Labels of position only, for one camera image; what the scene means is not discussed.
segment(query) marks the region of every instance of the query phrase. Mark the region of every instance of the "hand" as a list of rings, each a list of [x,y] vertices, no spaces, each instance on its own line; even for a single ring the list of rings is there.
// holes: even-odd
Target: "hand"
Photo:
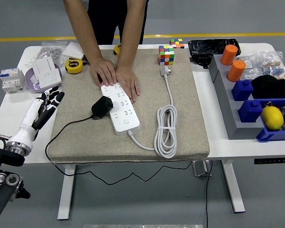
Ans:
[[[135,102],[136,94],[140,95],[140,89],[138,86],[138,80],[132,69],[127,67],[118,67],[116,69],[116,78],[130,98],[131,103]]]
[[[91,62],[90,72],[99,87],[102,85],[113,86],[117,83],[115,68],[111,60],[103,58],[94,59]]]

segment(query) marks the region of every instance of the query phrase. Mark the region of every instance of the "plastic bag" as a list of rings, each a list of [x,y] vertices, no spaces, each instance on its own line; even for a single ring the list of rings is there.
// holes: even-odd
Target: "plastic bag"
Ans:
[[[67,47],[67,41],[43,41],[41,50],[27,63],[27,66],[31,66],[31,62],[36,59],[52,57],[54,64],[58,66],[64,62],[62,52]]]
[[[253,80],[256,77],[264,75],[258,61],[257,52],[252,52],[246,56],[238,57],[237,59],[240,59],[246,63],[246,68],[243,72],[245,79]]]
[[[280,51],[255,51],[237,59],[246,63],[243,72],[245,79],[253,80],[261,75],[271,75],[277,79],[285,78],[283,53]]]

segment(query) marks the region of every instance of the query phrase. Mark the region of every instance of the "black power adapter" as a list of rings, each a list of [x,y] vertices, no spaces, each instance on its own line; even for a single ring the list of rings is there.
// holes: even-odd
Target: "black power adapter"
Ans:
[[[93,116],[102,118],[113,108],[113,102],[109,97],[102,96],[93,106]]]

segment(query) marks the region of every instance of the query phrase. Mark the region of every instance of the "orange cylinder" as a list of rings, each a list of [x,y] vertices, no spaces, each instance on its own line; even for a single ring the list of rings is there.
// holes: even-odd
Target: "orange cylinder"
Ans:
[[[246,63],[242,60],[235,60],[229,70],[229,73],[227,75],[227,79],[230,81],[230,82],[236,82],[238,81],[244,70],[245,70],[245,67],[246,67]]]
[[[220,60],[220,62],[226,66],[230,66],[236,56],[238,52],[238,49],[236,46],[232,45],[232,44],[228,44],[225,47],[222,59]]]

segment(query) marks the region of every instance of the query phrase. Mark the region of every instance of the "table leg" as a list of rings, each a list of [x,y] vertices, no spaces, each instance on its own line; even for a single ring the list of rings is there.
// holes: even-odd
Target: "table leg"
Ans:
[[[64,165],[66,174],[74,174],[76,165]],[[58,220],[68,220],[72,199],[74,176],[65,176],[63,179],[60,205],[58,211]]]
[[[222,165],[229,188],[233,210],[235,213],[245,212],[242,196],[238,188],[238,182],[232,166],[233,160],[222,160]]]

